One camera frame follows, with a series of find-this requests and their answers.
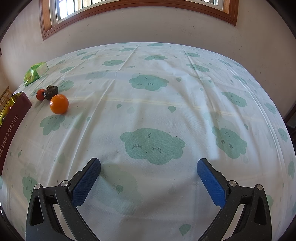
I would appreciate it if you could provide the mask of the cloud pattern tablecloth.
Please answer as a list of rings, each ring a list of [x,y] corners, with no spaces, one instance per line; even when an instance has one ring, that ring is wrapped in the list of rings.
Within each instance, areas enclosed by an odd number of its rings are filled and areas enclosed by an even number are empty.
[[[295,216],[295,151],[276,105],[239,63],[207,50],[123,43],[48,61],[1,178],[4,212],[25,235],[35,184],[70,179],[93,157],[102,174],[79,212],[100,240],[197,240],[219,211],[196,172],[261,184],[273,240]],[[36,92],[57,86],[64,114]]]

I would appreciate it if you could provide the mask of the wooden framed window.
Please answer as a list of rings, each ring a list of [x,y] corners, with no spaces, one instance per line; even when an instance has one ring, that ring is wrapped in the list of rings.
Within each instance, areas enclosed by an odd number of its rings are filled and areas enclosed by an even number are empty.
[[[214,8],[198,1],[102,1],[74,11],[62,20],[56,13],[58,1],[39,1],[39,20],[43,40],[56,36],[61,30],[89,30],[94,24],[99,30],[108,27],[116,30],[139,30],[142,26],[151,28],[168,21],[161,15],[174,20],[182,20],[187,11],[193,15],[200,13],[237,25],[239,1],[220,1],[222,6]]]

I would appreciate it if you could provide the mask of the wooden chair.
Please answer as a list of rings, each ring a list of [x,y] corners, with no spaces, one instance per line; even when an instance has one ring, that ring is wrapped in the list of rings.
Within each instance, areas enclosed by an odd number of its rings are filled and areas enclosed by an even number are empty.
[[[0,110],[2,110],[5,107],[12,95],[13,93],[11,92],[10,88],[7,87],[0,97]]]

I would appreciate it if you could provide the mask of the dark wrinkled fruit by tomato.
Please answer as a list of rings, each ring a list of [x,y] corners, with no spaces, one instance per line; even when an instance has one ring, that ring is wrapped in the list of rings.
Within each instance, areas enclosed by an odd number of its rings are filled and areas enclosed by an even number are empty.
[[[44,98],[46,100],[51,100],[51,98],[53,96],[57,95],[58,92],[59,92],[59,89],[57,86],[49,85],[49,86],[47,86],[47,88],[44,91]]]

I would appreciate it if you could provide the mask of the smooth orange fruit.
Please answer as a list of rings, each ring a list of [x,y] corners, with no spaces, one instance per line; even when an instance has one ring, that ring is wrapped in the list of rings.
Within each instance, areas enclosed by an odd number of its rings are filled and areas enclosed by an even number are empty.
[[[64,114],[69,107],[69,101],[63,94],[57,94],[50,100],[50,109],[55,114]]]

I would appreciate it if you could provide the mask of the small red tomato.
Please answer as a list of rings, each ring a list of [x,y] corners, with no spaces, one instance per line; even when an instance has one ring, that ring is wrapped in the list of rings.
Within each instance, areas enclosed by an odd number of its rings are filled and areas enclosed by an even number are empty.
[[[44,93],[45,93],[45,90],[43,88],[39,89],[36,92],[36,99],[39,100],[39,101],[43,101],[45,99]]]

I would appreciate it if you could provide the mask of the green tissue pack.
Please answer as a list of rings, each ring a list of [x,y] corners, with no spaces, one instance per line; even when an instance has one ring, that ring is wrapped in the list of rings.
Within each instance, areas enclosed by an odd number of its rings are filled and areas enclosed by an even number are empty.
[[[30,67],[30,69],[25,73],[23,82],[25,86],[38,80],[48,71],[48,65],[46,62],[37,63]]]

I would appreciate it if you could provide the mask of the red gold toffee tin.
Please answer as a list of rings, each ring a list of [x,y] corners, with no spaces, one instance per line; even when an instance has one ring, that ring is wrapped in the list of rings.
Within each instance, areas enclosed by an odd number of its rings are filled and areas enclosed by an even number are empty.
[[[13,94],[1,111],[0,168],[1,174],[11,142],[32,103],[21,91]]]

